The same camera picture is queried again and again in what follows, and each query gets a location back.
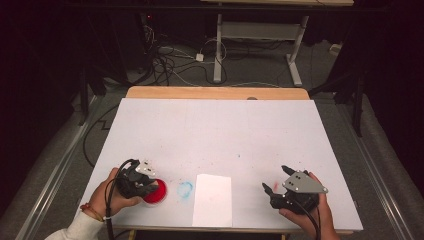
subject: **blue mark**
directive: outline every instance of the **blue mark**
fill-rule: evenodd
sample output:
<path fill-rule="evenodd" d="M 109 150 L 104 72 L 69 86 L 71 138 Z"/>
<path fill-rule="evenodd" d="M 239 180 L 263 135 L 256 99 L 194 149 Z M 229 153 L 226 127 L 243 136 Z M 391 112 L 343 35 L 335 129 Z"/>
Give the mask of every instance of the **blue mark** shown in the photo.
<path fill-rule="evenodd" d="M 187 199 L 190 197 L 191 191 L 193 191 L 193 184 L 190 182 L 182 182 L 178 186 L 177 193 L 183 199 Z"/>

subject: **red object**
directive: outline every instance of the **red object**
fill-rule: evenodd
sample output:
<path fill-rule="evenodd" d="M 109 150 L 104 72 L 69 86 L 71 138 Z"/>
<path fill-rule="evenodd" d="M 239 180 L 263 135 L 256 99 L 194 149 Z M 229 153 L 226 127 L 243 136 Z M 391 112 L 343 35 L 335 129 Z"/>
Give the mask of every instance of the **red object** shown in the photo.
<path fill-rule="evenodd" d="M 156 204 L 161 202 L 165 196 L 166 196 L 166 184 L 164 181 L 162 181 L 161 179 L 156 179 L 156 182 L 158 183 L 158 189 L 152 193 L 150 193 L 149 195 L 145 196 L 143 198 L 143 200 L 146 203 L 150 203 L 150 204 Z"/>

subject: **bracelet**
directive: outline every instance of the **bracelet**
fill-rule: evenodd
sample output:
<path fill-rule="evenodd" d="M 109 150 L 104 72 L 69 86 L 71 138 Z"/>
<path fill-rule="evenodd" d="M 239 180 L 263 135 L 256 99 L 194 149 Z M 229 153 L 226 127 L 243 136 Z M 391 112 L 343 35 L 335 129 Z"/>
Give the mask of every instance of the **bracelet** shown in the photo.
<path fill-rule="evenodd" d="M 94 210 L 91 206 L 90 206 L 90 204 L 89 203 L 85 203 L 85 204 L 83 204 L 83 205 L 81 205 L 80 206 L 80 208 L 81 208 L 81 210 L 82 211 L 84 211 L 84 210 L 89 210 L 90 212 L 92 212 L 95 216 L 96 216 L 96 219 L 98 220 L 98 221 L 100 221 L 100 222 L 104 222 L 104 220 L 103 220 L 103 218 L 102 218 L 102 216 L 100 216 L 100 214 L 98 213 L 98 212 L 96 212 L 96 210 Z"/>

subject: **sheet of paper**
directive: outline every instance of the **sheet of paper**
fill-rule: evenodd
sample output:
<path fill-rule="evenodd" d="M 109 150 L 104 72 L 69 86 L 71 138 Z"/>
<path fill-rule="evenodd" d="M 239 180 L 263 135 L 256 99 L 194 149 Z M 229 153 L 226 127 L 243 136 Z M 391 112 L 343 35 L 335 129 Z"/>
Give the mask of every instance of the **sheet of paper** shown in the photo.
<path fill-rule="evenodd" d="M 193 227 L 232 227 L 231 178 L 197 175 Z"/>

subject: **hand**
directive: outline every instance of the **hand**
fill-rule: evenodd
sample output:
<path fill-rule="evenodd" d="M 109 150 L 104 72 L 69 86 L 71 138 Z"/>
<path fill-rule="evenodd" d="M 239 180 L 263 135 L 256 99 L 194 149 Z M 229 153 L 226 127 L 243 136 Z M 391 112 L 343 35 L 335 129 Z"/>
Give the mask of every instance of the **hand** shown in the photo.
<path fill-rule="evenodd" d="M 315 181 L 321 183 L 313 173 L 310 172 L 309 176 Z M 317 208 L 312 210 L 311 215 L 315 219 L 318 225 L 319 225 L 318 221 L 321 220 L 321 239 L 325 239 L 325 240 L 340 239 L 336 231 L 334 230 L 333 216 L 331 215 L 330 206 L 327 203 L 326 194 L 324 193 L 319 194 L 319 205 Z M 298 215 L 284 208 L 280 209 L 279 213 L 283 215 L 285 218 L 287 218 L 288 220 L 299 225 L 299 227 L 301 227 L 303 231 L 305 231 L 306 234 L 308 234 L 309 237 L 311 237 L 312 239 L 316 238 L 315 227 L 312 224 L 311 220 L 306 215 Z"/>
<path fill-rule="evenodd" d="M 105 202 L 105 190 L 107 187 L 107 193 L 106 196 L 109 198 L 109 191 L 112 186 L 112 182 L 108 185 L 110 181 L 112 181 L 116 173 L 118 172 L 118 168 L 113 168 L 112 171 L 109 174 L 109 177 L 100 183 L 100 185 L 96 188 L 94 193 L 91 195 L 89 204 L 91 207 L 103 218 L 106 216 L 106 202 Z M 115 186 L 115 189 L 112 194 L 112 200 L 111 200 L 111 216 L 117 214 L 122 208 L 124 207 L 131 207 L 134 205 L 137 205 L 140 203 L 143 199 L 141 197 L 132 197 L 129 199 L 124 198 L 118 191 L 118 189 Z M 88 216 L 92 218 L 96 218 L 93 213 L 90 211 L 84 211 Z"/>

